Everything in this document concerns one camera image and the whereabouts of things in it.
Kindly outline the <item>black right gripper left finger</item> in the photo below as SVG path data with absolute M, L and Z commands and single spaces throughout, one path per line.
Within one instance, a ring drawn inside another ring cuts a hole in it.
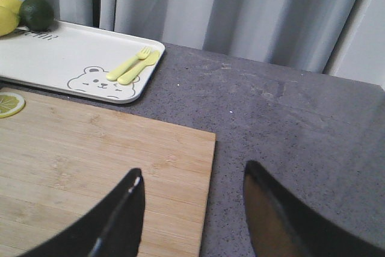
M 86 215 L 22 256 L 137 256 L 145 204 L 141 169 L 131 169 Z

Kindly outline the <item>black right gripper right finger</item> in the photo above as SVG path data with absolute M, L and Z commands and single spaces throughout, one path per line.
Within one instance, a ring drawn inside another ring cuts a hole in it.
M 256 256 L 384 256 L 296 198 L 258 161 L 247 161 L 244 207 Z

